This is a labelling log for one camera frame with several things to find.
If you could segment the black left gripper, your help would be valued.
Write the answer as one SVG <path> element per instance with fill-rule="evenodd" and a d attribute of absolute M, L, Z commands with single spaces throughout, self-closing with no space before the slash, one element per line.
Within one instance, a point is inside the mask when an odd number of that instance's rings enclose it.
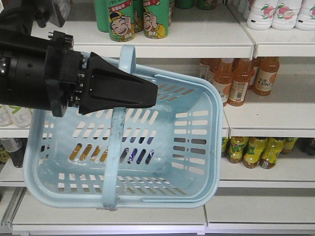
<path fill-rule="evenodd" d="M 54 116 L 63 117 L 69 106 L 79 106 L 79 113 L 85 115 L 115 107 L 156 105 L 157 85 L 118 69 L 93 52 L 85 73 L 84 57 L 73 49 L 72 35 L 54 31 L 48 37 L 44 78 Z"/>

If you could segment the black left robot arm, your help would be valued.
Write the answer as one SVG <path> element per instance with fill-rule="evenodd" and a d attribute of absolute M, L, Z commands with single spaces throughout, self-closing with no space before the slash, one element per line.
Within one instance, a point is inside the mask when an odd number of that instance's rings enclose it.
<path fill-rule="evenodd" d="M 6 0 L 0 13 L 0 102 L 64 116 L 115 107 L 149 108 L 156 104 L 155 84 L 124 72 L 95 53 L 73 49 L 73 36 L 54 31 L 48 39 L 31 35 L 37 23 L 62 27 L 68 0 Z"/>

